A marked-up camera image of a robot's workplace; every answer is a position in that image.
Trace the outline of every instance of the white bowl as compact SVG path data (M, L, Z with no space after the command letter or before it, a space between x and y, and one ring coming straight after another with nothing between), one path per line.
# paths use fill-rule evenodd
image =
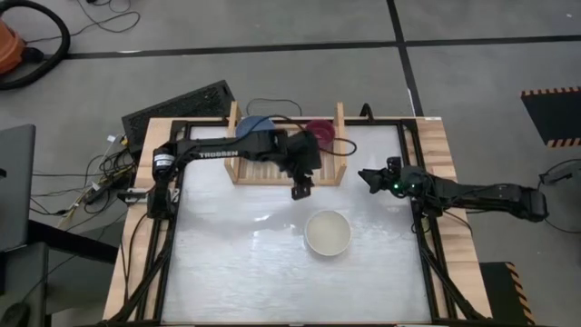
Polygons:
M305 238L314 252L324 256L338 255L351 242L351 227L340 213L322 211L307 221Z

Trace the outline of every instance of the hazard stripe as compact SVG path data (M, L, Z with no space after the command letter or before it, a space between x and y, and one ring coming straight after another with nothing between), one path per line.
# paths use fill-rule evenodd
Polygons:
M510 270L510 276L512 277L512 280L515 284L518 300L523 307L523 313L525 314L525 317L527 317L527 322L529 325L535 325L535 317L533 317L533 313L530 311L527 297L525 296L525 290L523 290L523 286L520 283L520 279L518 278L517 267L513 263L505 263L505 265Z

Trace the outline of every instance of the wooden dish rack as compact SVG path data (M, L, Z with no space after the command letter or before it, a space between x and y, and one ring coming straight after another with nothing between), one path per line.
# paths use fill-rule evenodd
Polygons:
M231 104L230 121L228 123L228 137L236 135L236 125L241 120L241 111L238 102ZM272 118L272 122L277 128L284 128L289 134L297 133L300 129L295 124L289 124L284 119ZM343 113L343 103L337 103L335 116L333 117L335 126L335 137L347 138L345 133L345 118ZM336 154L345 153L345 143L341 141L333 142L332 152ZM322 167L313 172L312 180L318 186L339 186L345 170L347 169L347 157L320 152ZM227 158L224 166L235 184L242 185L289 185L293 184L291 178L286 173L281 173L275 163L251 162L242 158Z

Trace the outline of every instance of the vacuum hose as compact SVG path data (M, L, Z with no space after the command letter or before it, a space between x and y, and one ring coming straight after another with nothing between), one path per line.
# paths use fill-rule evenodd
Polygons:
M24 87L35 82L37 79L43 77L46 73L50 72L55 66L57 66L66 56L69 51L69 47L71 46L71 34L69 33L69 29L66 28L63 20L53 11L43 5L39 5L28 0L5 0L0 2L0 16L8 9L15 7L28 7L47 15L50 19L53 20L53 22L58 26L58 29L61 31L62 42L58 50L32 73L11 82L0 83L0 90L11 90Z

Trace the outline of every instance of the black floor stripe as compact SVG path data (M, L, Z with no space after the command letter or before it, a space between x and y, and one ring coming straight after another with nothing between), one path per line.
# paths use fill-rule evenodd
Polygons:
M111 51L94 53L71 53L66 59L136 58L148 56L177 55L227 55L252 54L283 51L341 50L341 49L379 49L390 47L429 47L458 45L524 45L536 43L579 42L581 35L491 37L474 39L417 40L417 41L362 41L362 42L322 42L290 45L240 45L215 46L203 48L182 48L142 51Z
M406 85L408 86L414 115L423 116L424 110L421 107L418 87L416 86L416 78L414 77L413 70L411 69L411 62L409 60L408 49L404 42L403 30L401 29L401 23L399 22L398 9L396 8L395 0L386 0L386 1L388 3L389 16L391 17L393 32L396 36L396 42L399 50L399 58L401 60L401 66L403 68L403 74L406 79Z
M474 39L450 40L418 40L406 41L407 47L423 46L454 46L454 45L524 45L534 43L575 42L581 41L581 35L554 36L520 36L520 37L490 37Z
M367 42L326 42L292 45L243 45L168 50L143 50L101 53L69 54L67 59L102 59L102 58L135 58L149 56L175 55L227 55L251 54L283 51L310 51L310 50L341 50L341 49L377 49L396 46L395 41L367 41Z

